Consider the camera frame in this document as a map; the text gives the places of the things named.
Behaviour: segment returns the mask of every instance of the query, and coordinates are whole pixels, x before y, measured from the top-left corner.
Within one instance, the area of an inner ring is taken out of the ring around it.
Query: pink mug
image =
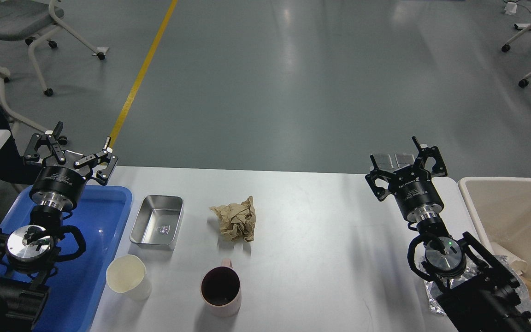
[[[217,317],[229,317],[239,311],[241,281],[232,269],[230,259],[223,259],[221,266],[206,273],[200,293],[210,313]]]

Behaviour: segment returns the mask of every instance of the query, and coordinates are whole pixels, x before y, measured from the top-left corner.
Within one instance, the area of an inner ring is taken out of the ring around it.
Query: yellow floor line
[[[114,124],[114,128],[112,128],[112,132],[110,133],[110,137],[112,137],[112,142],[110,143],[110,147],[114,145],[114,143],[116,142],[116,138],[118,138],[118,134],[120,134],[120,130],[122,129],[122,125],[124,124],[124,120],[126,119],[128,112],[130,111],[132,102],[135,101],[136,93],[139,91],[139,87],[141,86],[141,83],[143,82],[143,78],[145,78],[147,69],[149,69],[149,65],[151,61],[153,60],[154,53],[157,50],[157,46],[159,46],[159,42],[161,41],[161,37],[163,36],[163,33],[165,32],[167,23],[169,23],[169,19],[171,18],[173,9],[175,9],[175,5],[177,5],[177,0],[171,0],[171,5],[169,6],[169,9],[167,10],[167,13],[165,14],[163,21],[161,22],[159,31],[157,31],[157,34],[155,35],[153,44],[151,44],[149,53],[147,53],[147,57],[145,58],[145,62],[143,62],[143,65],[141,66],[141,70],[139,70],[139,74],[136,76],[136,80],[134,84],[132,84],[130,93],[128,94],[128,97],[126,98],[126,101],[124,102],[124,106],[122,106],[122,111],[120,111],[120,115],[118,115],[118,119],[116,120],[116,123]]]

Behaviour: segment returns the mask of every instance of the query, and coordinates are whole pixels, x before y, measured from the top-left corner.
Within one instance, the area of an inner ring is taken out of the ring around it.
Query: crumpled paper
[[[255,229],[255,207],[253,196],[241,204],[228,204],[210,208],[221,221],[220,231],[225,240],[234,241],[241,237],[246,242],[253,241]]]

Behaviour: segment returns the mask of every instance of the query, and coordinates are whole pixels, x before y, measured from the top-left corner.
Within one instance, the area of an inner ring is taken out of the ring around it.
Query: trash bin
[[[459,188],[482,244],[497,242],[528,263],[531,278],[531,178],[468,177]]]

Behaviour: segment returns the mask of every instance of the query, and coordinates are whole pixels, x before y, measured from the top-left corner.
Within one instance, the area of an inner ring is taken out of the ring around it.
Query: blue tray
[[[35,205],[30,199],[31,187],[17,197],[1,223],[4,233],[30,223]],[[87,242],[87,250],[73,261],[57,263],[59,273],[51,277],[50,296],[35,332],[86,332],[106,285],[106,268],[114,259],[124,225],[128,220],[132,193],[125,187],[87,185],[73,216],[65,225],[76,225]],[[72,235],[59,242],[62,254],[77,249]],[[12,279],[30,281],[21,273]]]

